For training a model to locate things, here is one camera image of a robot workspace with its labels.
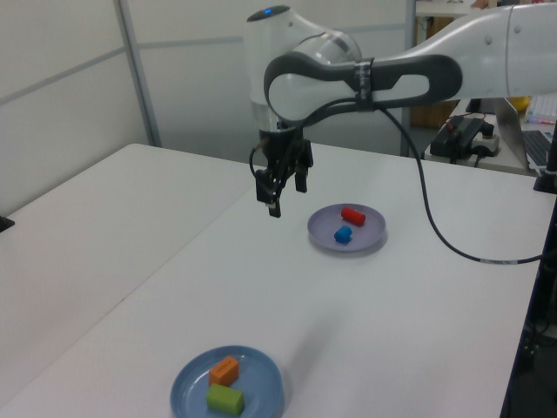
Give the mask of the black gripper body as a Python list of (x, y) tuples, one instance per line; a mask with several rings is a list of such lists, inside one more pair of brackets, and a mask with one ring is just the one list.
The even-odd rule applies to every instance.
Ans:
[(291, 128), (286, 131), (259, 131), (259, 139), (267, 139), (263, 145), (268, 169), (277, 171), (279, 165), (286, 162), (287, 166), (300, 163), (303, 167), (313, 166), (311, 142), (304, 138), (300, 128)]

